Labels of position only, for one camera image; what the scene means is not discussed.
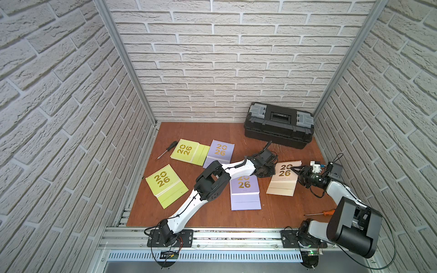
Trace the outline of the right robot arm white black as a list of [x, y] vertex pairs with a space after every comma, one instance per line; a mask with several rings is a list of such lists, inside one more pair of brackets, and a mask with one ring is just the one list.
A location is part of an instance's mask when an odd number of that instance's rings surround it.
[[329, 222], [308, 218], [301, 223], [297, 239], [304, 247], [317, 247], [322, 242], [341, 246], [364, 258], [373, 257], [377, 249], [382, 214], [364, 204], [343, 183], [343, 166], [329, 162], [324, 172], [322, 166], [312, 162], [310, 166], [292, 169], [298, 175], [298, 183], [305, 188], [323, 190], [337, 205]]

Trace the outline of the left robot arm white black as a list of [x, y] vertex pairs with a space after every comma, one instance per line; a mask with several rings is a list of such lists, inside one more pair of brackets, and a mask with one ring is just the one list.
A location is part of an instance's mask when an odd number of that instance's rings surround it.
[[175, 243], [192, 216], [203, 205], [217, 199], [231, 180], [252, 175], [259, 178], [273, 176], [278, 155], [268, 149], [271, 144], [271, 141], [268, 142], [260, 152], [240, 162], [221, 164], [217, 160], [213, 161], [197, 177], [188, 199], [172, 216], [157, 224], [163, 244], [171, 246]]

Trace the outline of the beige calendar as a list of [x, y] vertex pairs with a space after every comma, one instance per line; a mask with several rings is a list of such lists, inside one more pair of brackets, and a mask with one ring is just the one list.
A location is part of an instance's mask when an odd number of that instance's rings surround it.
[[300, 167], [302, 162], [279, 162], [275, 166], [275, 175], [272, 176], [266, 193], [270, 195], [293, 196], [297, 185], [298, 175], [291, 169]]

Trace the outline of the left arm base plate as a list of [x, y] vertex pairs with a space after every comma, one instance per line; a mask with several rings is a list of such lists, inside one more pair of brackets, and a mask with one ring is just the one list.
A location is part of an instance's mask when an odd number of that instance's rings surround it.
[[160, 230], [151, 230], [147, 242], [148, 248], [191, 248], [194, 230], [184, 229], [180, 233], [162, 235]]

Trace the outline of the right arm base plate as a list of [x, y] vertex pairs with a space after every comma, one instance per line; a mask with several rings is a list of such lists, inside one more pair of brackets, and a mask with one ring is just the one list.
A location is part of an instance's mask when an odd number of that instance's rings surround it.
[[301, 232], [299, 229], [283, 229], [280, 231], [283, 248], [324, 249], [328, 245], [316, 237]]

